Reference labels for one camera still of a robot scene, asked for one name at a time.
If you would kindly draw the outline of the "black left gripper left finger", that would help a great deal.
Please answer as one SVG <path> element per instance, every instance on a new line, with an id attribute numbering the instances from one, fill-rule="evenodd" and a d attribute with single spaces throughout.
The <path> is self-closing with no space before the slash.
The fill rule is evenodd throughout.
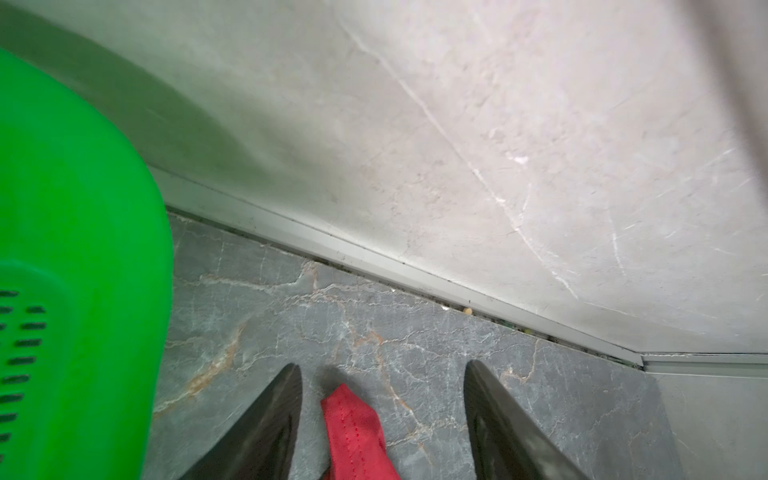
<path id="1" fill-rule="evenodd" d="M 184 479 L 286 479 L 302 408 L 302 375 L 287 364 Z"/>

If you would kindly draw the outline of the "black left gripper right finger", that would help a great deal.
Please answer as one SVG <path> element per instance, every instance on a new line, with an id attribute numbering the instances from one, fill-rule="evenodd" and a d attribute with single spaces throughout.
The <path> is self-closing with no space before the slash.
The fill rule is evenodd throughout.
<path id="1" fill-rule="evenodd" d="M 586 477 L 479 360 L 470 360 L 466 364 L 463 398 L 477 478 Z"/>

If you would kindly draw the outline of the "red t shirt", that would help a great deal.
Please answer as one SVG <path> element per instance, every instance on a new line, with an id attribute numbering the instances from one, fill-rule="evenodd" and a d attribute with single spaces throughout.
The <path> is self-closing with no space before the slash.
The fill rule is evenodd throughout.
<path id="1" fill-rule="evenodd" d="M 322 479 L 400 480 L 375 410 L 341 384 L 321 401 L 330 451 Z"/>

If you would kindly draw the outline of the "green plastic basket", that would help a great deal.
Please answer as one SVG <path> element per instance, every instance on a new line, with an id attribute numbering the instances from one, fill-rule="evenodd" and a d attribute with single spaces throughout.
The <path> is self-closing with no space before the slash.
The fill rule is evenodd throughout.
<path id="1" fill-rule="evenodd" d="M 129 140 L 3 52 L 3 478 L 140 476 L 172 269 L 165 206 Z"/>

